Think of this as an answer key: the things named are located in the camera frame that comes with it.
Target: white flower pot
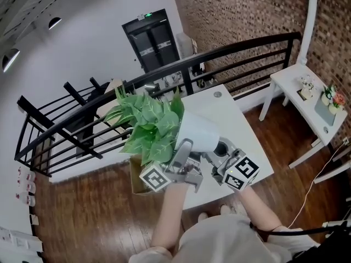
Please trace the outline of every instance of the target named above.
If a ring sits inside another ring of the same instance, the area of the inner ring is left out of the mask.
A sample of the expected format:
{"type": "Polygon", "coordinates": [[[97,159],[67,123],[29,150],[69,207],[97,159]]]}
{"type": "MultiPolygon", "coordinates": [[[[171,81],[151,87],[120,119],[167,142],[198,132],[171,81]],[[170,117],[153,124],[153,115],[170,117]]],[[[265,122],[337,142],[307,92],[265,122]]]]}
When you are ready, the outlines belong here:
{"type": "Polygon", "coordinates": [[[312,97],[312,93],[308,88],[303,88],[301,90],[301,94],[306,98],[306,99],[310,99],[312,97]]]}
{"type": "Polygon", "coordinates": [[[185,110],[175,143],[176,150],[184,139],[193,142],[193,152],[212,152],[219,142],[219,130],[215,123],[185,110]]]}
{"type": "Polygon", "coordinates": [[[323,102],[323,104],[325,106],[328,106],[329,105],[329,99],[327,98],[327,96],[325,95],[325,93],[322,93],[322,97],[320,98],[321,101],[323,102]]]}
{"type": "Polygon", "coordinates": [[[329,112],[332,113],[333,115],[335,115],[339,111],[339,108],[336,108],[334,104],[329,104],[328,109],[329,109],[329,112]]]}

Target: white shirt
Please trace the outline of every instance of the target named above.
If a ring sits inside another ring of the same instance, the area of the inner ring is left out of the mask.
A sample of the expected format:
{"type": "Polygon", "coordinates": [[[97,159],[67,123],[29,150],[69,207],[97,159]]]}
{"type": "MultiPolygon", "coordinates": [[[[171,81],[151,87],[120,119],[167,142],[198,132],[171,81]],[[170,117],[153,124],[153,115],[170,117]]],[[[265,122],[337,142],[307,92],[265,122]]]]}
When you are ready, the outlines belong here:
{"type": "Polygon", "coordinates": [[[249,225],[241,215],[214,216],[183,234],[175,257],[165,248],[153,247],[133,255],[129,263],[286,263],[295,253],[319,245],[308,236],[269,236],[264,243],[249,225]]]}

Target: black cable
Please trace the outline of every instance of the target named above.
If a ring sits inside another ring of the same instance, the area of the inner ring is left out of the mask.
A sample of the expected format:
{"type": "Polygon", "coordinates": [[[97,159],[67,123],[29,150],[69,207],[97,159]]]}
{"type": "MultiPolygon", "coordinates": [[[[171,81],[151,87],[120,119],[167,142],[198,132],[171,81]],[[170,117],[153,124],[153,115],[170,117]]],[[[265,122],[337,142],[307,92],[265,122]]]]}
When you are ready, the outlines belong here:
{"type": "Polygon", "coordinates": [[[301,236],[301,235],[311,235],[311,234],[318,234],[318,233],[323,233],[323,232],[330,232],[330,231],[335,231],[337,229],[342,228],[345,231],[351,232],[351,227],[346,227],[346,226],[329,226],[329,227],[322,227],[322,228],[316,228],[316,229],[310,229],[310,230],[304,230],[304,231],[280,231],[280,232],[273,232],[273,231],[263,231],[259,228],[257,228],[252,222],[250,223],[250,228],[254,229],[256,232],[259,234],[263,235],[272,235],[272,236],[301,236]]]}

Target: black metal railing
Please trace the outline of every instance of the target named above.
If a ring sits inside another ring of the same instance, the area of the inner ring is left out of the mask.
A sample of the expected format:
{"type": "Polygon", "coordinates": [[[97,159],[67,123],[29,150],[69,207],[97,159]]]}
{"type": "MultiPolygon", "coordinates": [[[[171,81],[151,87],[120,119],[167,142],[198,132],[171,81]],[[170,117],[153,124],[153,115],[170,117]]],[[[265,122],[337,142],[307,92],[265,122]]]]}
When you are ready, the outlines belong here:
{"type": "MultiPolygon", "coordinates": [[[[276,55],[281,55],[281,60],[262,65],[260,67],[251,69],[249,71],[239,73],[237,75],[230,76],[226,79],[223,79],[221,81],[216,81],[214,82],[211,86],[202,88],[198,90],[197,92],[200,92],[204,89],[212,88],[220,84],[227,84],[233,81],[237,81],[238,79],[245,78],[249,75],[253,75],[257,72],[265,71],[269,68],[272,67],[279,67],[281,68],[286,68],[289,63],[291,51],[292,51],[292,46],[293,46],[293,41],[294,39],[300,39],[301,34],[299,32],[292,32],[292,33],[284,33],[284,34],[279,34],[279,35],[272,35],[272,36],[266,36],[266,37],[261,37],[261,38],[256,38],[256,39],[251,39],[247,41],[242,41],[230,45],[225,45],[223,47],[211,50],[209,52],[201,53],[201,54],[196,54],[193,56],[190,56],[188,58],[176,61],[172,64],[160,67],[158,69],[155,69],[153,71],[150,71],[138,78],[135,78],[129,82],[124,83],[124,87],[127,92],[133,93],[136,89],[143,87],[146,84],[150,84],[152,82],[155,82],[163,77],[166,77],[168,75],[171,75],[173,73],[176,73],[178,71],[181,71],[182,73],[182,78],[183,81],[179,82],[177,85],[173,85],[171,87],[167,87],[165,89],[162,89],[158,92],[152,93],[152,97],[159,97],[167,92],[170,92],[171,90],[174,90],[176,87],[181,88],[185,87],[187,95],[191,95],[194,93],[193,90],[193,83],[197,82],[198,80],[208,78],[210,76],[217,75],[221,72],[243,66],[245,64],[250,64],[254,61],[258,60],[263,60],[267,59],[271,56],[276,56],[276,55]],[[193,67],[194,65],[198,65],[202,62],[214,60],[217,58],[220,58],[222,56],[227,56],[230,54],[235,54],[244,50],[249,50],[249,49],[254,49],[254,48],[259,48],[262,46],[274,44],[274,43],[279,43],[279,42],[284,42],[287,41],[287,46],[286,48],[279,48],[278,50],[268,52],[265,54],[257,55],[245,60],[240,60],[232,64],[228,64],[226,66],[217,68],[215,70],[206,72],[204,74],[201,74],[196,77],[191,77],[189,73],[189,68],[193,67]]],[[[247,83],[244,84],[239,84],[236,85],[235,87],[229,89],[229,92],[235,92],[237,90],[241,90],[243,88],[249,87],[251,85],[254,85],[256,83],[262,82],[264,80],[267,80],[270,77],[270,74],[265,75],[263,77],[258,77],[254,80],[251,80],[247,83]]],[[[87,101],[83,97],[86,96],[87,94],[82,94],[84,91],[87,89],[81,90],[81,91],[75,91],[74,88],[66,83],[65,84],[65,89],[70,93],[69,95],[51,102],[50,104],[46,104],[38,109],[36,109],[28,100],[26,100],[23,96],[19,99],[18,105],[27,112],[27,117],[24,122],[24,126],[22,128],[22,131],[20,133],[17,149],[16,149],[16,154],[15,154],[15,160],[19,161],[27,166],[29,166],[32,170],[35,170],[39,173],[42,173],[44,175],[51,176],[52,174],[64,170],[66,168],[69,168],[75,164],[82,163],[84,161],[87,161],[91,158],[102,158],[103,154],[115,150],[117,148],[120,148],[124,145],[123,140],[131,133],[131,130],[126,130],[124,132],[118,132],[116,129],[118,127],[121,127],[121,125],[115,125],[115,126],[110,126],[106,125],[105,129],[97,132],[97,133],[89,133],[88,136],[85,136],[84,138],[81,138],[80,134],[86,132],[88,129],[92,130],[92,127],[94,127],[97,124],[103,124],[104,118],[100,118],[99,116],[96,115],[96,110],[107,104],[110,101],[113,101],[116,99],[116,95],[113,90],[107,92],[104,94],[104,89],[101,88],[101,86],[94,80],[90,80],[91,83],[93,84],[92,87],[90,88],[95,88],[99,93],[99,96],[93,99],[92,101],[87,101]],[[72,100],[69,101],[69,103],[74,103],[77,102],[77,104],[74,105],[74,107],[67,108],[68,102],[65,104],[62,104],[50,111],[47,111],[46,113],[42,113],[44,108],[47,108],[49,106],[52,106],[52,104],[57,103],[61,101],[62,99],[68,98],[68,97],[73,97],[72,100]],[[53,114],[57,110],[60,110],[62,108],[66,108],[64,111],[64,114],[67,113],[66,117],[62,119],[59,122],[54,123],[53,121],[61,117],[63,114],[59,114],[59,116],[55,116],[53,119],[49,119],[47,116],[53,114]],[[69,127],[76,123],[77,121],[81,120],[83,117],[85,117],[87,114],[93,114],[95,116],[95,120],[91,121],[89,123],[85,123],[78,129],[75,129],[74,131],[67,132],[67,129],[69,127]],[[38,135],[36,138],[31,140],[29,139],[27,145],[25,147],[21,147],[23,140],[24,140],[24,132],[27,128],[28,125],[32,126],[32,131],[31,135],[33,133],[33,129],[36,128],[38,130],[38,135]],[[108,139],[103,140],[100,143],[96,144],[89,144],[88,142],[93,141],[95,138],[104,135],[109,132],[114,132],[108,139]],[[69,141],[72,143],[72,145],[65,147],[61,151],[55,153],[55,154],[50,154],[50,151],[62,144],[63,142],[69,141]],[[115,144],[111,145],[109,148],[103,149],[102,151],[97,151],[98,148],[101,146],[105,146],[108,143],[115,142],[115,144]],[[69,155],[68,157],[64,157],[62,159],[55,159],[59,158],[62,154],[77,148],[79,151],[77,153],[69,155]],[[55,168],[52,170],[54,167],[59,166],[60,164],[63,164],[65,162],[70,161],[69,164],[63,165],[60,168],[55,168]]],[[[268,86],[269,83],[262,85],[260,89],[265,88],[268,86]]]]}

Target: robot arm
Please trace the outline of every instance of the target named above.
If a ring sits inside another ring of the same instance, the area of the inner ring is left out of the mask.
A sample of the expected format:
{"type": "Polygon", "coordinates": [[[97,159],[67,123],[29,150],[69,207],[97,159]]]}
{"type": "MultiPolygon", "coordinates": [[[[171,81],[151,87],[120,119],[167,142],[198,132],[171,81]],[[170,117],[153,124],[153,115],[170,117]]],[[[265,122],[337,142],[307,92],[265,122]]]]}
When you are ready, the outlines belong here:
{"type": "Polygon", "coordinates": [[[170,183],[187,183],[201,186],[201,155],[213,165],[212,177],[221,185],[242,191],[249,186],[259,172],[259,167],[230,140],[220,138],[213,152],[192,152],[193,142],[184,139],[169,163],[153,163],[145,168],[140,178],[155,192],[170,183]]]}

